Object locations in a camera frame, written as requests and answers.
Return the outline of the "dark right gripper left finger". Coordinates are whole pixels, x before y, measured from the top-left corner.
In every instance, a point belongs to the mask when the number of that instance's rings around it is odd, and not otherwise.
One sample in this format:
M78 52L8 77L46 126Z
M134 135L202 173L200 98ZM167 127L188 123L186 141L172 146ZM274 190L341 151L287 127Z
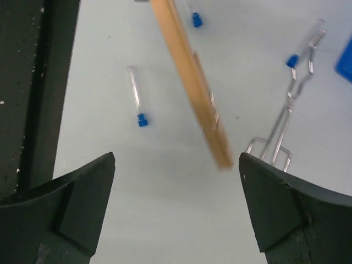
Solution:
M89 263L96 253L115 174L106 153L1 200L1 263Z

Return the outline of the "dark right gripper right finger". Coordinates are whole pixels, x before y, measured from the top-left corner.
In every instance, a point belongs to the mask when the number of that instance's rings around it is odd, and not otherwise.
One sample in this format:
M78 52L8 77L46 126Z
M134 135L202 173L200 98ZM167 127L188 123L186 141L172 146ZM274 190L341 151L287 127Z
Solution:
M351 196L285 173L249 153L239 172L267 263L351 263Z

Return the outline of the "metal crucible tongs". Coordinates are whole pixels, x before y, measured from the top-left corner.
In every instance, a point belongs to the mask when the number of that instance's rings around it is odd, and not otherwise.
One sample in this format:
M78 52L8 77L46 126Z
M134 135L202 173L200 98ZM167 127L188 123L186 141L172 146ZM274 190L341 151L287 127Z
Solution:
M303 92L305 85L312 79L314 75L314 57L316 53L316 48L322 41L322 39L326 36L327 31L324 29L318 29L312 36L308 36L305 41L304 48L299 53L293 53L286 61L286 66L290 68L291 72L291 80L287 89L287 96L285 99L285 103L280 110L280 113L273 125L273 128L269 134L268 138L262 137L253 137L246 149L246 153L250 153L254 144L257 142L263 143L264 147L260 153L259 159L264 160L270 146L273 144L274 137L277 132L279 132L279 136L277 142L275 143L275 148L271 157L270 165L274 166L276 163L276 159L278 157L279 152L283 152L286 154L286 161L283 167L283 171L286 172L289 168L292 153L285 148L282 143L284 140L284 136L286 134L290 117L292 116L293 108ZM300 63L304 60L307 60L307 74L302 79L301 82L297 82L297 68Z

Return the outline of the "wooden test tube clamp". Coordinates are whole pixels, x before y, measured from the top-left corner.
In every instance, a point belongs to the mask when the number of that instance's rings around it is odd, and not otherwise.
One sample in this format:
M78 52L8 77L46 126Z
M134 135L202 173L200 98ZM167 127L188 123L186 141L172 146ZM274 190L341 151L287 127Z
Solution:
M232 169L233 158L200 60L192 50L174 1L150 1L184 89L219 169Z

